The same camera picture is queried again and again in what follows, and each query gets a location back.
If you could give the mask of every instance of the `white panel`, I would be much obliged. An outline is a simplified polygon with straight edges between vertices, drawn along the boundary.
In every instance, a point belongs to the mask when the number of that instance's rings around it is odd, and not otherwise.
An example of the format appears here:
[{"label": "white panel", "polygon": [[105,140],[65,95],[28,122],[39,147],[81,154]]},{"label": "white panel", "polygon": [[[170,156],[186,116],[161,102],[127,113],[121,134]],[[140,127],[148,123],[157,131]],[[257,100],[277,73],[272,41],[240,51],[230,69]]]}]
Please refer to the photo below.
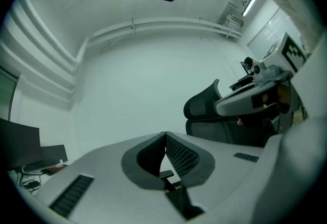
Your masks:
[{"label": "white panel", "polygon": [[292,79],[292,84],[310,117],[327,116],[326,46],[327,34],[325,32],[312,56]]},{"label": "white panel", "polygon": [[288,16],[282,9],[279,9],[275,16],[269,20],[267,26],[278,38],[286,32],[292,37],[298,46],[302,46],[299,30],[293,24],[290,16]]},{"label": "white panel", "polygon": [[273,0],[263,0],[263,4],[256,9],[256,4],[244,17],[243,36],[239,40],[239,44],[247,48],[247,44],[260,32],[265,24],[271,19],[274,13],[278,10],[278,5]]},{"label": "white panel", "polygon": [[277,40],[278,38],[273,34],[273,32],[268,27],[264,26],[262,31],[259,32],[248,47],[253,52],[255,58],[261,60],[272,44]]}]

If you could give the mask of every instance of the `wall molding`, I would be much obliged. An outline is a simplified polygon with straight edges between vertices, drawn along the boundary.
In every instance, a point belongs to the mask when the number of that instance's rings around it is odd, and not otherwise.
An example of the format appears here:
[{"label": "wall molding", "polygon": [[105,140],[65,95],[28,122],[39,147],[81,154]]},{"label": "wall molding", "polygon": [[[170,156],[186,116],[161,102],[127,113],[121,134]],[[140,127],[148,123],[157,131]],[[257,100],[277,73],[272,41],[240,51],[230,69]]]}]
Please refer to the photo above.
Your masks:
[{"label": "wall molding", "polygon": [[242,33],[231,28],[216,24],[213,22],[203,21],[185,17],[153,17],[142,19],[131,19],[130,21],[121,22],[112,26],[100,29],[89,36],[87,47],[120,38],[128,34],[137,35],[139,32],[164,30],[164,29],[182,29],[198,30],[203,32],[213,32],[226,35],[226,37],[240,38]]},{"label": "wall molding", "polygon": [[0,65],[24,78],[20,81],[24,87],[18,87],[16,96],[28,91],[56,106],[71,106],[88,41],[87,36],[77,57],[72,57],[45,26],[30,0],[15,0],[1,29]]}]

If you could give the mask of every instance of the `cable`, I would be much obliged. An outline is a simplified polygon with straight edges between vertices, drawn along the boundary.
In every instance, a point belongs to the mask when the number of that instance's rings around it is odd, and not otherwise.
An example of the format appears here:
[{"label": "cable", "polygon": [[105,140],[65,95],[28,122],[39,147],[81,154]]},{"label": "cable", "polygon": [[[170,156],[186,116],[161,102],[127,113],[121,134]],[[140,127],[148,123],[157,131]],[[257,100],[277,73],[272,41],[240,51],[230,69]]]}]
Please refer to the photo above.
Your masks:
[{"label": "cable", "polygon": [[[33,193],[34,191],[38,190],[41,187],[41,175],[44,175],[45,172],[41,173],[41,174],[30,174],[30,173],[22,173],[22,176],[20,177],[20,181],[19,181],[19,185],[20,187],[28,190],[30,193]],[[38,186],[34,186],[34,187],[30,187],[30,183],[38,183]]]}]

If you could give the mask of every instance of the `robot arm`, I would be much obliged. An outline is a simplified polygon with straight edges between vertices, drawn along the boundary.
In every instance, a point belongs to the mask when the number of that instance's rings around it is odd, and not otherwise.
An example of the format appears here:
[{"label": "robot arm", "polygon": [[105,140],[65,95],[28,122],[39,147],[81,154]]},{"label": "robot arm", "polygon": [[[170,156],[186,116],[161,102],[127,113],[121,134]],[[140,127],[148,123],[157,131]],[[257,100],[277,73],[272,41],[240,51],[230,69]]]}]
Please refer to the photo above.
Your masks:
[{"label": "robot arm", "polygon": [[[221,116],[243,116],[262,112],[265,120],[279,121],[281,114],[292,115],[299,108],[299,97],[290,83],[291,78],[306,61],[300,47],[284,33],[283,37],[272,45],[263,60],[254,67],[253,80],[241,85],[231,94],[215,103],[216,112]],[[277,88],[287,84],[290,94],[290,106],[285,109],[278,102]],[[268,94],[268,101],[262,96]]]}]

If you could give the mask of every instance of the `black slot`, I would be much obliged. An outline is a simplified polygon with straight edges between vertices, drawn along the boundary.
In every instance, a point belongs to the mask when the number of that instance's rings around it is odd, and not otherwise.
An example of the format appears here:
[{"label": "black slot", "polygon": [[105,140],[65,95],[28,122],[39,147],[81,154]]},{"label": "black slot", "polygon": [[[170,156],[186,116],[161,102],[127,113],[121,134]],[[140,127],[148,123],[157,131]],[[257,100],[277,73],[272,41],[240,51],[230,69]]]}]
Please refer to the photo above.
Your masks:
[{"label": "black slot", "polygon": [[64,192],[52,203],[50,208],[63,217],[68,217],[94,179],[79,175]]},{"label": "black slot", "polygon": [[248,155],[245,153],[236,153],[236,154],[234,154],[234,157],[240,158],[243,160],[247,160],[247,161],[252,161],[252,162],[257,162],[259,159],[258,156]]}]

